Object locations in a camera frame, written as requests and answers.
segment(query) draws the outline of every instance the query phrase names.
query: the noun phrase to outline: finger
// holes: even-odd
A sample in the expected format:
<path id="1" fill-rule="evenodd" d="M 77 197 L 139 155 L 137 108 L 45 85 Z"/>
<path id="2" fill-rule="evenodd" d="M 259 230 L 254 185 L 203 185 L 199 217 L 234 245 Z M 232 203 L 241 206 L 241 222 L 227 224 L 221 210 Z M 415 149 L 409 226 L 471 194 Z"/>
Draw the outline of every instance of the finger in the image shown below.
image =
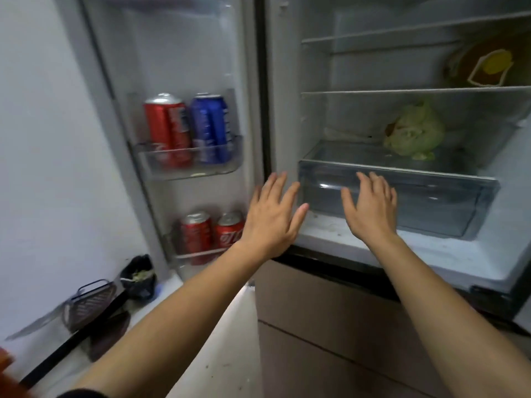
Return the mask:
<path id="1" fill-rule="evenodd" d="M 372 180 L 372 191 L 376 194 L 376 195 L 383 195 L 383 183 L 382 183 L 382 179 L 380 179 L 380 177 L 374 173 L 374 172 L 370 172 L 369 173 L 369 177 L 371 178 Z"/>
<path id="2" fill-rule="evenodd" d="M 309 204 L 302 204 L 299 208 L 297 208 L 297 210 L 293 214 L 293 218 L 291 219 L 291 223 L 289 224 L 288 233 L 294 239 L 295 237 L 297 237 L 298 231 L 301 229 L 302 223 L 304 222 L 304 218 L 306 218 L 308 210 Z"/>
<path id="3" fill-rule="evenodd" d="M 391 204 L 395 208 L 398 205 L 398 194 L 397 194 L 397 191 L 395 190 L 395 187 L 391 188 Z"/>
<path id="4" fill-rule="evenodd" d="M 360 196 L 363 194 L 372 194 L 372 181 L 363 173 L 356 173 L 360 180 Z"/>
<path id="5" fill-rule="evenodd" d="M 275 181 L 277 180 L 277 174 L 275 172 L 271 173 L 266 181 L 266 183 L 262 186 L 262 193 L 260 193 L 260 201 L 267 200 L 269 197 L 269 193 L 271 192 L 271 187 L 273 187 L 273 184 L 275 184 Z"/>
<path id="6" fill-rule="evenodd" d="M 301 183 L 298 181 L 291 183 L 291 186 L 289 186 L 288 191 L 286 191 L 282 198 L 282 202 L 280 204 L 290 212 L 300 187 Z"/>
<path id="7" fill-rule="evenodd" d="M 384 176 L 380 176 L 380 180 L 382 180 L 383 184 L 383 194 L 386 196 L 387 200 L 391 200 L 391 187 L 389 187 L 389 183 Z"/>
<path id="8" fill-rule="evenodd" d="M 341 200 L 343 202 L 343 211 L 345 211 L 346 216 L 348 216 L 351 212 L 356 212 L 356 206 L 352 200 L 352 194 L 346 187 L 341 188 Z"/>
<path id="9" fill-rule="evenodd" d="M 282 172 L 280 177 L 273 184 L 273 187 L 271 187 L 271 192 L 269 193 L 268 200 L 272 200 L 276 203 L 280 201 L 280 196 L 282 195 L 282 190 L 284 189 L 284 184 L 286 184 L 287 177 L 288 173 Z"/>
<path id="10" fill-rule="evenodd" d="M 258 202 L 258 199 L 260 198 L 260 189 L 261 189 L 260 186 L 256 186 L 254 188 L 253 197 L 251 198 L 251 202 L 249 203 L 249 209 L 254 207 L 256 203 Z"/>

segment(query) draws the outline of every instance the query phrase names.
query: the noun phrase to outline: left hand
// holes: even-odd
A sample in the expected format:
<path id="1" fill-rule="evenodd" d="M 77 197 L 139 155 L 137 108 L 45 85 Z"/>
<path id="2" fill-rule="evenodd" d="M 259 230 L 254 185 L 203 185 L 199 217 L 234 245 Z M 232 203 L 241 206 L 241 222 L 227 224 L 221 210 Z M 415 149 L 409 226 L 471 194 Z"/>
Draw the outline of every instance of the left hand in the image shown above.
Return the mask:
<path id="1" fill-rule="evenodd" d="M 256 252 L 262 262 L 278 257 L 295 241 L 309 209 L 309 204 L 302 204 L 291 216 L 301 184 L 298 181 L 293 183 L 281 199 L 286 178 L 286 172 L 280 177 L 272 173 L 261 189 L 256 188 L 242 238 L 236 242 L 248 251 Z"/>

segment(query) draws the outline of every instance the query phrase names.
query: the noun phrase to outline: red soda can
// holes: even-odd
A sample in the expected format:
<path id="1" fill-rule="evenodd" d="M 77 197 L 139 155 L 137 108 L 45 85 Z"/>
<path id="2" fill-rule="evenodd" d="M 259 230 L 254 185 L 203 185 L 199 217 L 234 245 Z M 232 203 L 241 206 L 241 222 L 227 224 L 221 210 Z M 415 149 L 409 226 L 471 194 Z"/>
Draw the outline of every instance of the red soda can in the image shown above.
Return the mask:
<path id="1" fill-rule="evenodd" d="M 181 229 L 184 244 L 189 253 L 201 253 L 214 248 L 212 220 L 204 211 L 198 211 L 182 218 Z M 192 257 L 192 265 L 206 264 L 212 260 L 210 255 Z"/>
<path id="2" fill-rule="evenodd" d="M 159 93 L 144 102 L 151 141 L 157 151 L 186 149 L 192 147 L 186 105 L 169 93 Z M 164 167 L 189 167 L 192 164 L 190 151 L 157 153 L 157 160 Z"/>
<path id="3" fill-rule="evenodd" d="M 223 214 L 216 225 L 216 239 L 220 248 L 230 247 L 242 238 L 245 221 L 237 211 Z"/>

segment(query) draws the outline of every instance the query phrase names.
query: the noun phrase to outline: freezer drawer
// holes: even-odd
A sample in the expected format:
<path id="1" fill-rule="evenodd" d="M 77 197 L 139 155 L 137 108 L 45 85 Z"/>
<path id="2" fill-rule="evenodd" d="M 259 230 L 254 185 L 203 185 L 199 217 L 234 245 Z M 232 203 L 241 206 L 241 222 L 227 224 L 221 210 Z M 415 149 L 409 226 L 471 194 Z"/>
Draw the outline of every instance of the freezer drawer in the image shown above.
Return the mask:
<path id="1" fill-rule="evenodd" d="M 299 163 L 301 200 L 314 212 L 343 216 L 341 187 L 356 200 L 360 183 L 356 172 L 385 176 L 399 195 L 398 227 L 438 237 L 472 240 L 498 191 L 498 181 L 361 164 L 302 160 Z"/>

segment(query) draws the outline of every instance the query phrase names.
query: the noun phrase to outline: yellow label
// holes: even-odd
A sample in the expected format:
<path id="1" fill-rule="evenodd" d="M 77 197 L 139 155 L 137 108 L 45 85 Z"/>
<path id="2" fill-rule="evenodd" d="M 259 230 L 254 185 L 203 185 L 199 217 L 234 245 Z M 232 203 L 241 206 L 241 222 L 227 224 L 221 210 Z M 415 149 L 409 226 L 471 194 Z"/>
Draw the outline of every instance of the yellow label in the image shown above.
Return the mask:
<path id="1" fill-rule="evenodd" d="M 508 50 L 497 50 L 488 56 L 481 66 L 482 70 L 489 75 L 505 71 L 511 66 L 512 53 Z"/>

